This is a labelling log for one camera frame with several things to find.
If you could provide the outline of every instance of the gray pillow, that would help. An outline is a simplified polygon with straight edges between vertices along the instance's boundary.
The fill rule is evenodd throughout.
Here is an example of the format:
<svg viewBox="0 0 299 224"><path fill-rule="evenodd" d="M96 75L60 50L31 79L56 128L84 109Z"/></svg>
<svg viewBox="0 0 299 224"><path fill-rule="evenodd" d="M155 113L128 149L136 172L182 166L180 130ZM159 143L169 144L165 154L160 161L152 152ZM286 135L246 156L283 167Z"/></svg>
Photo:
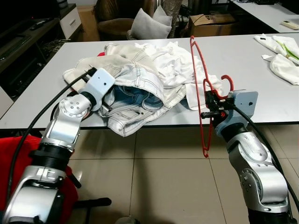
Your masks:
<svg viewBox="0 0 299 224"><path fill-rule="evenodd" d="M171 26L155 21L141 8L134 19L131 35L139 40L165 39L170 31Z"/></svg>
<svg viewBox="0 0 299 224"><path fill-rule="evenodd" d="M166 26L171 26L172 22L172 16L166 15L164 9L159 6L153 16L153 19L156 20L157 22L160 22Z"/></svg>

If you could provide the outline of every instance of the cardboard box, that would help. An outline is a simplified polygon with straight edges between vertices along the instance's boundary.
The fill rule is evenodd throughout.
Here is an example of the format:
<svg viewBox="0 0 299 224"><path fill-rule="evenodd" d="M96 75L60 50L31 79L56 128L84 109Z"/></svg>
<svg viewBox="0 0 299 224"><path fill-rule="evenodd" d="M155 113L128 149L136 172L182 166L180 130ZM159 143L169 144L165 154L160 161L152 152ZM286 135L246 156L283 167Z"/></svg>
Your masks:
<svg viewBox="0 0 299 224"><path fill-rule="evenodd" d="M189 19L190 35L225 36L236 35L239 24L231 14L192 15Z"/></svg>
<svg viewBox="0 0 299 224"><path fill-rule="evenodd" d="M77 6L83 26L83 41L99 41L97 21L94 15L94 6Z"/></svg>

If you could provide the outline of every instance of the pile of clothes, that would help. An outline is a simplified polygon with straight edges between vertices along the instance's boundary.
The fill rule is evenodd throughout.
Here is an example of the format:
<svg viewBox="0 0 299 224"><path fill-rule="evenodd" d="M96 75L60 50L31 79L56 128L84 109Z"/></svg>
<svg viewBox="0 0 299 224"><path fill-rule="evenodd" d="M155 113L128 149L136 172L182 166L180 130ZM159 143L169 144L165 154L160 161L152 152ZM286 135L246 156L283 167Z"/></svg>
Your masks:
<svg viewBox="0 0 299 224"><path fill-rule="evenodd" d="M107 107L98 111L108 118L108 127L121 136L129 136L169 111L186 98L191 110L198 110L191 54L169 42L164 47L151 44L105 46L105 55L81 59L76 68L67 70L63 77L70 83L90 67L104 68L115 78L115 86L104 97ZM202 62L195 57L197 80L202 83L205 74ZM209 75L215 89L222 91L221 82ZM79 91L85 86L79 80L72 87ZM205 106L203 85L199 85L202 107Z"/></svg>
<svg viewBox="0 0 299 224"><path fill-rule="evenodd" d="M299 85L299 47L294 38L262 34L254 39L277 53L276 56L262 55L270 62L271 71L292 85Z"/></svg>

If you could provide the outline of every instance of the wall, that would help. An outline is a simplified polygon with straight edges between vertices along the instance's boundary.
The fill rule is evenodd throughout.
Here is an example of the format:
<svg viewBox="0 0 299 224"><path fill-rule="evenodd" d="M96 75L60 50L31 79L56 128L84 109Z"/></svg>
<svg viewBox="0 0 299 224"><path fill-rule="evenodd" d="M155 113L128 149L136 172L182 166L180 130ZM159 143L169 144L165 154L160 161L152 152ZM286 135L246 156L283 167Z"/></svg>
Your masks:
<svg viewBox="0 0 299 224"><path fill-rule="evenodd" d="M95 5L97 3L97 0L68 0L68 3L76 3L77 6L89 6L89 5Z"/></svg>

